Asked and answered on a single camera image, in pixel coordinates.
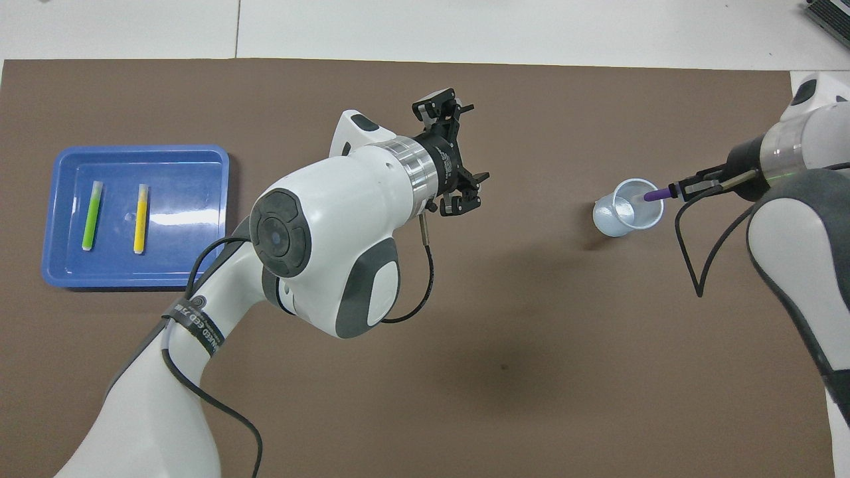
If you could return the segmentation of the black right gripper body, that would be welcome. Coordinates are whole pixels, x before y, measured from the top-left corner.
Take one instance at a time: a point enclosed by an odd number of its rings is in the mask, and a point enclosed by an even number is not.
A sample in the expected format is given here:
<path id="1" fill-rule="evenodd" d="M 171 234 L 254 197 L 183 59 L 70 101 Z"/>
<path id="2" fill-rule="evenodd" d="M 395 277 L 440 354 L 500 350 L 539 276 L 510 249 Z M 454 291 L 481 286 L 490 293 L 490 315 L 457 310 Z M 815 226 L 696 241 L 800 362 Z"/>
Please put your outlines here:
<path id="1" fill-rule="evenodd" d="M 757 202 L 769 190 L 769 184 L 765 180 L 761 168 L 761 146 L 763 135 L 746 140 L 735 145 L 726 157 L 726 180 L 733 179 L 747 171 L 756 171 L 756 176 L 728 189 L 729 193 L 736 193 L 747 202 Z"/>

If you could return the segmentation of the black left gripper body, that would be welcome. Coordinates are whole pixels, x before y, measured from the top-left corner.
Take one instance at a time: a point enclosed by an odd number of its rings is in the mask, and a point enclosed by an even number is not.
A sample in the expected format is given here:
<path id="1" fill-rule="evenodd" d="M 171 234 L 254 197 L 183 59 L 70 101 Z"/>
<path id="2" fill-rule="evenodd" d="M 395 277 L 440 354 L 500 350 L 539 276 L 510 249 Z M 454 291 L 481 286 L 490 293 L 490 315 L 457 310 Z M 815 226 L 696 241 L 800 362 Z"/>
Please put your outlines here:
<path id="1" fill-rule="evenodd" d="M 434 132 L 422 132 L 413 141 L 427 153 L 422 178 L 414 175 L 415 193 L 424 191 L 436 197 L 454 189 L 458 183 L 458 172 L 468 171 L 462 167 L 462 158 L 455 140 L 443 138 Z"/>

